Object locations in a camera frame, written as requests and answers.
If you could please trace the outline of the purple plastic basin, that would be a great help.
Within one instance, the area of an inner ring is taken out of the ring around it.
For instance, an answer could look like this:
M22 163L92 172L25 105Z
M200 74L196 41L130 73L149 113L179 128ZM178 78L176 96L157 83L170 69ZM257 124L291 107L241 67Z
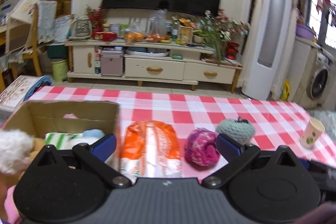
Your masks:
M315 32L310 27L302 24L297 24L295 34L309 41L312 41L315 37Z

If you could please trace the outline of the white fluffy plush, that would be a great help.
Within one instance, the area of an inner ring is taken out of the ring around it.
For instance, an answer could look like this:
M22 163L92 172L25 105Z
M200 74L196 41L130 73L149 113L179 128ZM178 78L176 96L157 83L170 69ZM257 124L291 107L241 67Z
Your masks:
M34 138L21 130L1 130L1 173L16 175L29 166Z

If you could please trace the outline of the bag of oranges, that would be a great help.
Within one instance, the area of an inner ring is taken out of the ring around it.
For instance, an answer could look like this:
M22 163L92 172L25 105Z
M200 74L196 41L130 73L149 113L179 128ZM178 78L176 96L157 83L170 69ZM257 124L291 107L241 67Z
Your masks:
M141 27L141 23L134 22L124 29L123 39L128 43L148 42L159 43L165 40L167 9L157 10L152 13L146 21L146 26Z

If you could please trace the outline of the green waste bin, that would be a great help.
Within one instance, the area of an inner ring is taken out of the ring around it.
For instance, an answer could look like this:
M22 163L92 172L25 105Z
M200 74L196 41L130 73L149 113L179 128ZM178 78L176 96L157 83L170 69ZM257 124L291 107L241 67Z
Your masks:
M68 79L67 73L69 68L67 59L52 59L51 65L53 79L55 82L63 82Z

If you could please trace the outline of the red berry bouquet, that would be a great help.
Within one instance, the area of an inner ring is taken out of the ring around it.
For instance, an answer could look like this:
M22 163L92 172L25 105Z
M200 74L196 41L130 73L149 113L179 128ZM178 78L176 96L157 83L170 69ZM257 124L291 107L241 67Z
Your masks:
M100 5L98 8L93 9L89 5L86 5L85 14L91 21L92 32L103 32L103 24L105 23L104 11Z

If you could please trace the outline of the white printed storage box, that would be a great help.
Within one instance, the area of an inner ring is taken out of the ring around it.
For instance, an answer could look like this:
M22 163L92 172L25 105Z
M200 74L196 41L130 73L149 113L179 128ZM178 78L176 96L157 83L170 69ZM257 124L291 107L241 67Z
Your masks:
M13 111L23 102L27 92L37 83L39 77L21 75L15 79L2 93L1 110Z

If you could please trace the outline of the cardboard box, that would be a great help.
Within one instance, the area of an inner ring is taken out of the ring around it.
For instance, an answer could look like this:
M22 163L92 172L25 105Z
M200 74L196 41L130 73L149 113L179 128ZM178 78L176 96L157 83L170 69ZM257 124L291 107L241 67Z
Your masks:
M26 101L1 127L20 130L33 138L30 153L42 148L47 133L79 134L99 129L120 141L120 107L109 101Z

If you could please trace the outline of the orange white plastic package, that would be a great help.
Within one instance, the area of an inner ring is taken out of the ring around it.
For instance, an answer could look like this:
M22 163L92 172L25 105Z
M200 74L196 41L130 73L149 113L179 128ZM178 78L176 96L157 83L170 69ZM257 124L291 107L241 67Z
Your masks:
M181 178L181 153L174 128L160 121L132 123L124 137L120 173L132 182L139 177Z

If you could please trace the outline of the pink knitted cloth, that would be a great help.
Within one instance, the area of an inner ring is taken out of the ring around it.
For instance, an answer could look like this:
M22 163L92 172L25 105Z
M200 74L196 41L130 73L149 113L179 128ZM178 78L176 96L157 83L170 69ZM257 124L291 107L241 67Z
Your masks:
M1 189L1 223L19 224L22 222L14 203L14 190L15 186L10 187L7 192Z

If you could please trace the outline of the red gift box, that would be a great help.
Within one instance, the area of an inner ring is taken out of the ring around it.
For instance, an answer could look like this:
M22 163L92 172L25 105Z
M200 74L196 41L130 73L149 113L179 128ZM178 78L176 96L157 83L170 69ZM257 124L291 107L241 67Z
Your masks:
M118 36L115 32L94 32L92 38L103 42L111 42L116 40Z

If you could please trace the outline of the white floor air conditioner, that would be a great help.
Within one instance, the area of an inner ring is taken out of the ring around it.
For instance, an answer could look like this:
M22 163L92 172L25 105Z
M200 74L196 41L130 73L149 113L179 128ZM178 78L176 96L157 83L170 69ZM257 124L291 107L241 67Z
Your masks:
M288 71L298 0L256 0L240 75L242 93L256 100L278 98Z

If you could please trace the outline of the small framed picture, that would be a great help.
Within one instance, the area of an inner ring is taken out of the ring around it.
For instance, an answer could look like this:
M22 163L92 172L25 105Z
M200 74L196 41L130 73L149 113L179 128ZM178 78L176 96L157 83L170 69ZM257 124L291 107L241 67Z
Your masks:
M180 26L178 41L182 44L190 44L193 41L193 28Z

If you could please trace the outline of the green striped sponge cloth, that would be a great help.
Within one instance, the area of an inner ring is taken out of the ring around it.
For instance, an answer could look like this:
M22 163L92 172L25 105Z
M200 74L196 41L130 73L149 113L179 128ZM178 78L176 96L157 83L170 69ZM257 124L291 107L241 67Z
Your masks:
M68 150L84 142L87 139L82 134L50 132L45 135L45 145L54 145L58 150Z

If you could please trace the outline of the paper cup with green print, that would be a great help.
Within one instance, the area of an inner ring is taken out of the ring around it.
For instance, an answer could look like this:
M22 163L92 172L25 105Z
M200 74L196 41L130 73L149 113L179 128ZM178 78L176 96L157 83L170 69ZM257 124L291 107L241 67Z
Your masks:
M316 118L310 118L308 124L306 125L306 129L299 139L299 142L303 147L311 149L324 132L325 126L323 123Z

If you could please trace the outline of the front load washing machine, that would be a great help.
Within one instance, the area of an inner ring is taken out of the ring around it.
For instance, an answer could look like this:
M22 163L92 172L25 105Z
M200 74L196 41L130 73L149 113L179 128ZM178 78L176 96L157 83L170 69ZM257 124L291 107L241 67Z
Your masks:
M326 50L318 51L306 88L307 109L315 109L326 102L334 79L335 59Z

